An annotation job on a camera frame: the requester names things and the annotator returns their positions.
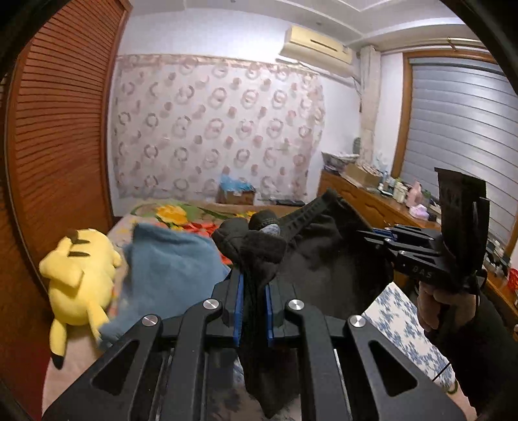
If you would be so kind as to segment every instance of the black metal bracket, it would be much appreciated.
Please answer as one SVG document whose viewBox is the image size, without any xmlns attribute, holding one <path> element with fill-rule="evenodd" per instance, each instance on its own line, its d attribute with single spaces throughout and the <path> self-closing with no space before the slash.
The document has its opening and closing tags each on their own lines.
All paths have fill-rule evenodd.
<svg viewBox="0 0 518 421">
<path fill-rule="evenodd" d="M 238 346 L 242 282 L 233 269 L 211 299 L 183 316 L 141 319 L 47 409 L 43 420 L 205 420 L 207 351 Z M 264 304 L 271 346 L 297 349 L 304 421 L 465 419 L 367 319 L 324 316 L 298 300 L 293 285 L 275 279 Z"/>
<path fill-rule="evenodd" d="M 362 234 L 393 263 L 394 270 L 438 288 L 475 293 L 475 282 L 483 282 L 487 276 L 482 272 L 462 276 L 439 231 L 396 225 L 384 230 L 362 231 Z"/>
</svg>

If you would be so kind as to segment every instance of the storage box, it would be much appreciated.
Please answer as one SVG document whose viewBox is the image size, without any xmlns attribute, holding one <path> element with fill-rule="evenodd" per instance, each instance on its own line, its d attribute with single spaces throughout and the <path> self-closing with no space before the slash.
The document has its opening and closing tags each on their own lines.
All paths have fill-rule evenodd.
<svg viewBox="0 0 518 421">
<path fill-rule="evenodd" d="M 225 205 L 253 205 L 255 191 L 223 191 L 220 187 L 216 195 L 216 202 Z"/>
<path fill-rule="evenodd" d="M 377 187 L 380 182 L 380 176 L 372 175 L 357 165 L 349 164 L 346 166 L 344 175 L 351 177 L 360 183 L 363 187 Z"/>
</svg>

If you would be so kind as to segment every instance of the wooden door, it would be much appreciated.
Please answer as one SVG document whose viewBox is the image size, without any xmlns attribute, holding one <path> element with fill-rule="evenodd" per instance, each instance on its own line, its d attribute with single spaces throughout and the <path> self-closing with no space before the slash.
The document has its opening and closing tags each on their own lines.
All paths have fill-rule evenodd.
<svg viewBox="0 0 518 421">
<path fill-rule="evenodd" d="M 6 78 L 0 84 L 0 116 L 5 115 Z M 3 140 L 0 118 L 0 141 Z M 10 211 L 5 173 L 0 172 L 0 378 L 25 411 L 41 417 L 41 391 L 50 358 L 52 312 L 38 289 Z"/>
<path fill-rule="evenodd" d="M 36 269 L 68 228 L 112 225 L 106 108 L 130 8 L 72 0 L 0 84 L 0 379 L 36 421 L 52 322 Z"/>
<path fill-rule="evenodd" d="M 106 110 L 130 7 L 127 0 L 71 0 L 18 59 L 7 163 L 21 235 L 35 265 L 67 230 L 106 233 L 113 225 Z"/>
</svg>

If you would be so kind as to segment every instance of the cable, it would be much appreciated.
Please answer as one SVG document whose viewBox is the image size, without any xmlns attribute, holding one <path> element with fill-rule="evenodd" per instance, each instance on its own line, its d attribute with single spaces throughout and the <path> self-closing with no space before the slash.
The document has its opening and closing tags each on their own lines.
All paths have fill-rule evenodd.
<svg viewBox="0 0 518 421">
<path fill-rule="evenodd" d="M 434 377 L 434 379 L 432 380 L 432 382 L 434 382 L 435 380 L 437 380 L 437 378 L 438 378 L 442 373 L 444 373 L 444 371 L 445 371 L 445 370 L 446 370 L 450 365 L 451 365 L 451 363 L 450 363 L 450 362 L 448 362 L 448 364 L 446 364 L 446 365 L 444 366 L 444 368 L 443 368 L 441 371 L 439 371 L 439 374 L 437 374 L 437 375 Z"/>
</svg>

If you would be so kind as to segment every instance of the black cloth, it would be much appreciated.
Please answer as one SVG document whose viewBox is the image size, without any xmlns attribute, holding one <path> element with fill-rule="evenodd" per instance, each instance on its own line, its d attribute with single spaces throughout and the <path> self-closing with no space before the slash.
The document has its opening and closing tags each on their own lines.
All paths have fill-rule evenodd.
<svg viewBox="0 0 518 421">
<path fill-rule="evenodd" d="M 292 283 L 297 298 L 325 315 L 347 319 L 365 311 L 392 280 L 392 268 L 358 233 L 370 230 L 369 225 L 332 190 L 278 224 L 281 235 L 273 236 L 233 218 L 212 235 L 244 273 L 238 355 L 247 391 L 269 418 L 299 389 L 294 351 L 268 347 L 265 286 L 274 277 Z"/>
<path fill-rule="evenodd" d="M 472 321 L 441 342 L 431 341 L 451 362 L 478 420 L 517 418 L 518 343 L 484 294 Z"/>
</svg>

